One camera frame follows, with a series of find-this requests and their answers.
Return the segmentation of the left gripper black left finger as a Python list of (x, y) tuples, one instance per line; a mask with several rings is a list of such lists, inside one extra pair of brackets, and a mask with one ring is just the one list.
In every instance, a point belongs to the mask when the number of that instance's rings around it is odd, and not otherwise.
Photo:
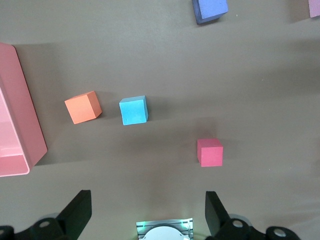
[(91, 191), (81, 190), (55, 218), (43, 218), (21, 232), (0, 225), (0, 240), (77, 240), (91, 216)]

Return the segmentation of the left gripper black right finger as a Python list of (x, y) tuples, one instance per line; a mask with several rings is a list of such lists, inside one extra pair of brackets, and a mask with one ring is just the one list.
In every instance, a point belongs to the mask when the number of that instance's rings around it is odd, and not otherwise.
[(205, 193), (205, 219), (210, 231), (205, 240), (300, 240), (285, 227), (270, 226), (263, 233), (240, 218), (231, 218), (215, 191)]

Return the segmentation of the light blue foam block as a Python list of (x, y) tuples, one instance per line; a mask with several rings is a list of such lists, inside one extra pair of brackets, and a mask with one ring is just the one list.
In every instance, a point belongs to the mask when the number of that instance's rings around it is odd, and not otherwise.
[(119, 102), (124, 126), (143, 124), (148, 121), (149, 113), (145, 95), (123, 98)]

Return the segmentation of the red foam block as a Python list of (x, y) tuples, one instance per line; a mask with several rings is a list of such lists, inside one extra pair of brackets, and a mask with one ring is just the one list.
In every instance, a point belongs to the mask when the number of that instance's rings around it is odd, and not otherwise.
[(223, 165), (224, 147), (217, 138), (197, 140), (197, 159), (201, 167), (220, 167)]

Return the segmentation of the orange foam block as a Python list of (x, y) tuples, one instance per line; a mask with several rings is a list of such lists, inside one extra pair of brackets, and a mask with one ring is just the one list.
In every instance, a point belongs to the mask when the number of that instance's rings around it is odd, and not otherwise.
[(64, 103), (74, 124), (96, 119), (102, 113), (95, 91), (74, 96)]

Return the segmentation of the pink plastic bin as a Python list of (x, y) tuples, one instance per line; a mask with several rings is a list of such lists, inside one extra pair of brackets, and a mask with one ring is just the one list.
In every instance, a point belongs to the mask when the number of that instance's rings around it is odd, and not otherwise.
[(0, 42), (0, 177), (28, 174), (47, 151), (17, 51)]

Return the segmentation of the brown table mat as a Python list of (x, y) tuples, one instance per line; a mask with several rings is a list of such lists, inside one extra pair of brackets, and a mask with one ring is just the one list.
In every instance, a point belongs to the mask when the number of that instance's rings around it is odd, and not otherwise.
[[(17, 232), (91, 190), (79, 240), (137, 240), (136, 222), (193, 218), (206, 191), (230, 214), (320, 240), (320, 17), (308, 0), (228, 0), (197, 25), (191, 0), (0, 0), (48, 151), (0, 177), (0, 225)], [(102, 113), (74, 124), (65, 100), (95, 91)], [(146, 123), (119, 102), (146, 96)], [(198, 139), (223, 165), (201, 167)]]

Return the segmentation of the purple foam block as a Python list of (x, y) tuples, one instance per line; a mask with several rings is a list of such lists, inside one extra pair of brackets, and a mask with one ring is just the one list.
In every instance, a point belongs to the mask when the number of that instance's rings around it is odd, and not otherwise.
[(229, 11), (228, 0), (192, 0), (198, 25), (215, 21)]

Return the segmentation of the pink foam block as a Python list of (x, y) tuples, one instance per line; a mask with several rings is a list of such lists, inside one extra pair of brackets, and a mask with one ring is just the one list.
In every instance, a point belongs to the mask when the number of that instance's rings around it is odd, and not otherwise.
[(308, 0), (308, 6), (311, 18), (320, 17), (320, 0)]

